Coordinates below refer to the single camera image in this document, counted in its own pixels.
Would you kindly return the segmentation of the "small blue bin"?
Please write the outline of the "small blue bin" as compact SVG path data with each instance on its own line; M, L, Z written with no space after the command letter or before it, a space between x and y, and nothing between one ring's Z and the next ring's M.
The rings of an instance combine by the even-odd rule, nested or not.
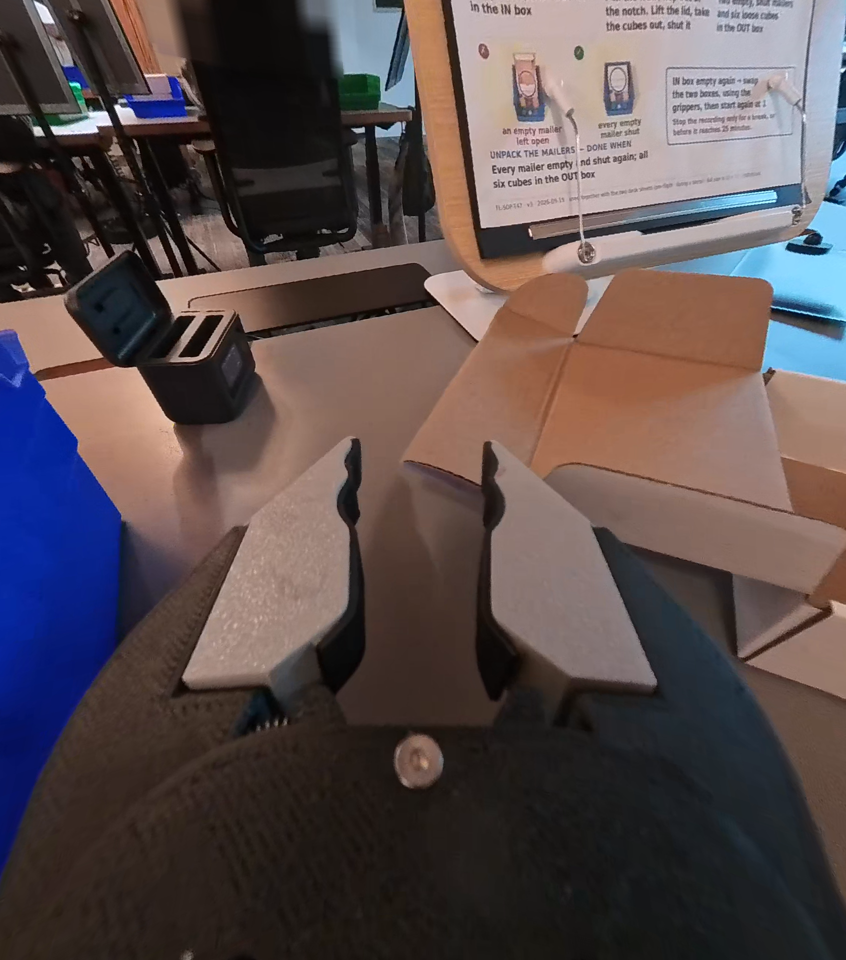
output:
M124 99L139 119L169 119L187 116L187 103L179 78L167 74L143 74L146 93L127 94Z

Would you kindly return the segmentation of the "green plastic bin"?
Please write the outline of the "green plastic bin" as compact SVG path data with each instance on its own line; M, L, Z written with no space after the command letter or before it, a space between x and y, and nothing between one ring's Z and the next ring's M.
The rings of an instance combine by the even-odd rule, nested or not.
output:
M382 99L382 81L376 74L343 74L337 81L337 94L344 113L375 112Z

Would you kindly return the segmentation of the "black mesh office chair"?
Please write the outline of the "black mesh office chair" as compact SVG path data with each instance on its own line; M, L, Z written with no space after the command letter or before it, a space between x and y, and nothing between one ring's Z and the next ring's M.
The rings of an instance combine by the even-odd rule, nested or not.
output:
M329 2L178 3L209 124L214 190L249 263L318 258L357 234Z

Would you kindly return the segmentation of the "grey flat pouch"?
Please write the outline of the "grey flat pouch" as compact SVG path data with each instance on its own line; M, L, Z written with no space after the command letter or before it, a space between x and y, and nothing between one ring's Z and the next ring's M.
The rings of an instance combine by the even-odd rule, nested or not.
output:
M821 253L809 253L797 246L753 248L731 276L768 283L778 312L846 325L846 250L823 245Z

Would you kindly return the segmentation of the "black charging case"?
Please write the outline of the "black charging case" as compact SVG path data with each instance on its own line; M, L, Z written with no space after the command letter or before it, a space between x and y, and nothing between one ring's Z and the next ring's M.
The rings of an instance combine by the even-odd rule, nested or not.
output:
M64 306L103 359L140 374L174 424L226 424L245 408L256 365L239 315L176 313L137 254L91 272Z

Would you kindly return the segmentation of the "blue plastic bin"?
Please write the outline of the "blue plastic bin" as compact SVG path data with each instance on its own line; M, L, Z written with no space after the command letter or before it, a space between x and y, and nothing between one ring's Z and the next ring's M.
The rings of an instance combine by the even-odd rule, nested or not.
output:
M117 644L121 515L0 331L0 875L33 787Z

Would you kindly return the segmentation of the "white cardboard mailer box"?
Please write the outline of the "white cardboard mailer box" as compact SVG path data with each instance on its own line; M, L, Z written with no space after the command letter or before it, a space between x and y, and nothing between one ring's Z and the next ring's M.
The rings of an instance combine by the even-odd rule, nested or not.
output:
M737 656L846 701L846 382L764 374L772 288L627 270L513 292L405 450L502 447L594 526L732 577Z

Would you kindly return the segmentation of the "instruction sheet on stand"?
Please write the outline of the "instruction sheet on stand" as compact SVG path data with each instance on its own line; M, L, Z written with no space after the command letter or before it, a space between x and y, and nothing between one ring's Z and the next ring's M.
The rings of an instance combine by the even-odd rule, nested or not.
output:
M753 88L754 99L773 94L797 110L802 139L796 184L500 230L481 230L476 222L444 3L405 2L405 14L439 219L457 263L477 285L510 294L549 273L590 280L628 268L734 254L796 237L819 211L834 142L845 2L813 2L800 90L782 76L764 78Z

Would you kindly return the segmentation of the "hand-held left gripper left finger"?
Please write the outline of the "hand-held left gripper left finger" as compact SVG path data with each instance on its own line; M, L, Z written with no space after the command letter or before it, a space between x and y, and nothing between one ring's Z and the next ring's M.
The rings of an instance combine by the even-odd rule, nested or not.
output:
M346 437L246 526L185 667L189 691L339 693L366 651L362 447Z

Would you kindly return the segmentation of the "printed instruction sheet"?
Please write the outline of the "printed instruction sheet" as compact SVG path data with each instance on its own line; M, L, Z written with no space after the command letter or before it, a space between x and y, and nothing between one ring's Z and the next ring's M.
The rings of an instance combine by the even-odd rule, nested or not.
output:
M813 2L445 2L477 227L795 185Z

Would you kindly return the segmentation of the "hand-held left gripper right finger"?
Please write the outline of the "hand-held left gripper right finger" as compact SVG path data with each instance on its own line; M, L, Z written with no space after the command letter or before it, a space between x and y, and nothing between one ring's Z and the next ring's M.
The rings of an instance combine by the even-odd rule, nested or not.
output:
M517 687L651 695L645 654L590 521L501 443L482 447L477 671L493 702Z

